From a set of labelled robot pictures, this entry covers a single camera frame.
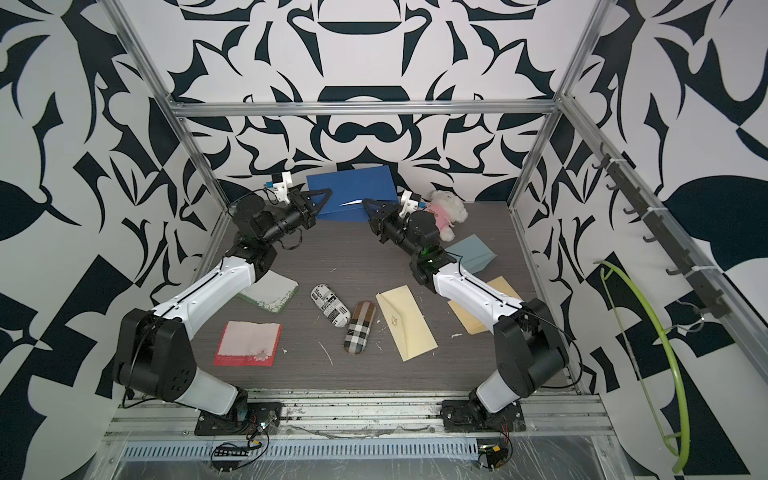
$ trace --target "yellow envelope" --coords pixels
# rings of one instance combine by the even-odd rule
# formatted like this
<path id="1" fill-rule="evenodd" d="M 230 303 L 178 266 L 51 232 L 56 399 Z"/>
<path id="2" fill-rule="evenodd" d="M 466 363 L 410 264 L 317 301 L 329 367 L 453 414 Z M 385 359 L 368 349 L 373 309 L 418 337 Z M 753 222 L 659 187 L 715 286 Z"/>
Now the yellow envelope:
<path id="1" fill-rule="evenodd" d="M 494 278 L 493 280 L 488 282 L 488 285 L 490 285 L 492 288 L 495 288 L 501 293 L 505 293 L 514 298 L 520 298 L 518 293 L 515 292 L 515 289 L 512 288 L 509 285 L 509 283 L 507 283 L 507 280 L 504 280 L 503 276 Z M 453 313 L 455 313 L 456 316 L 458 317 L 458 321 L 462 323 L 462 325 L 467 330 L 467 333 L 469 335 L 475 335 L 476 333 L 482 333 L 482 332 L 488 331 L 485 325 L 483 325 L 480 322 L 480 320 L 476 319 L 470 312 L 464 310 L 463 306 L 459 305 L 453 300 L 449 300 L 448 305 L 450 305 L 451 309 L 453 310 Z"/>
<path id="2" fill-rule="evenodd" d="M 437 348 L 435 337 L 407 285 L 376 295 L 402 361 Z"/>

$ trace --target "gray table surface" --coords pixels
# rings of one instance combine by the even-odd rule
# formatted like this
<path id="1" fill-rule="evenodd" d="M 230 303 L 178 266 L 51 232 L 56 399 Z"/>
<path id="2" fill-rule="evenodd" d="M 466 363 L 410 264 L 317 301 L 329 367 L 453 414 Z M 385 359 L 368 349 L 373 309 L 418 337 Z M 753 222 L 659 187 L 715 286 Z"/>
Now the gray table surface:
<path id="1" fill-rule="evenodd" d="M 455 226 L 456 240 L 476 233 L 498 254 L 477 276 L 489 281 L 503 275 L 523 300 L 535 297 L 506 204 L 483 202 L 466 207 L 469 218 Z M 231 224 L 218 258 L 236 233 Z M 287 246 L 293 244 L 291 240 L 286 240 Z M 201 369 L 244 388 L 470 390 L 495 368 L 491 333 L 467 334 L 447 299 L 417 284 L 408 256 L 391 242 L 380 244 L 367 223 L 319 220 L 304 232 L 301 247 L 277 249 L 272 270 L 298 282 L 295 296 L 278 314 L 237 298 L 230 300 L 192 341 Z M 363 300 L 375 303 L 377 293 L 408 285 L 438 348 L 403 362 L 386 321 L 377 312 L 366 350 L 350 355 L 343 348 L 346 328 L 332 326 L 310 298 L 310 291 L 319 283 L 327 283 L 351 310 Z M 213 365 L 223 328 L 230 320 L 283 324 L 273 366 Z"/>

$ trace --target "red napkin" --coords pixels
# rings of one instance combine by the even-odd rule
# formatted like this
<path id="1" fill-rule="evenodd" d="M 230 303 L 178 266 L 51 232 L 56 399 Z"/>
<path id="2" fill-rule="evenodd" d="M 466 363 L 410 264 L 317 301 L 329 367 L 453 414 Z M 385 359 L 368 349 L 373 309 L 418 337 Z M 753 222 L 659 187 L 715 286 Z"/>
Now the red napkin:
<path id="1" fill-rule="evenodd" d="M 214 365 L 272 366 L 282 331 L 279 323 L 228 322 Z"/>

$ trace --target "black and white patterned wall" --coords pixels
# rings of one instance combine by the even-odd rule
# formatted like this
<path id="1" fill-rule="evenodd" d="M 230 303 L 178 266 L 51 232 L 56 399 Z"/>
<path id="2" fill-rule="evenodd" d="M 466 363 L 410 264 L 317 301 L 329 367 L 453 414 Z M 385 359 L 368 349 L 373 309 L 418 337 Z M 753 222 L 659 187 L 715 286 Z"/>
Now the black and white patterned wall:
<path id="1" fill-rule="evenodd" d="M 764 274 L 768 197 L 768 4 L 759 0 L 620 0 L 574 90 L 756 312 L 768 316 Z M 580 344 L 584 377 L 601 394 L 638 478 L 752 478 L 768 470 L 768 386 L 711 316 L 673 328 L 690 413 L 690 459 L 674 476 L 604 293 L 596 260 L 622 266 L 662 324 L 691 325 L 703 306 L 563 119 L 518 205 L 548 299 Z M 608 280 L 665 433 L 679 430 L 674 382 L 650 319 Z"/>
<path id="2" fill-rule="evenodd" d="M 0 477 L 62 478 L 122 388 L 123 315 L 183 289 L 220 208 L 100 5 L 0 5 Z"/>
<path id="3" fill-rule="evenodd" d="M 234 200 L 271 174 L 389 165 L 398 190 L 507 200 L 542 114 L 191 118 L 190 129 Z"/>
<path id="4" fill-rule="evenodd" d="M 125 2 L 180 101 L 553 95 L 594 0 Z"/>
<path id="5" fill-rule="evenodd" d="M 185 102 L 552 98 L 594 0 L 124 2 Z M 506 200 L 541 115 L 199 118 L 230 197 L 269 173 L 387 164 L 399 187 Z"/>

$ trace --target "vent grille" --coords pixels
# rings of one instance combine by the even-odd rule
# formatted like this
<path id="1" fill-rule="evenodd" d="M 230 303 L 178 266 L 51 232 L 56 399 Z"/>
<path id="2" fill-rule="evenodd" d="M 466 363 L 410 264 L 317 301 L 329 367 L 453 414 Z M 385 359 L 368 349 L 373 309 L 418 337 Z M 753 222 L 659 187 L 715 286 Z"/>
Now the vent grille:
<path id="1" fill-rule="evenodd" d="M 186 442 L 128 442 L 124 462 L 208 460 L 213 445 Z M 266 460 L 354 460 L 358 458 L 475 459 L 474 439 L 320 439 L 273 440 L 261 457 Z"/>

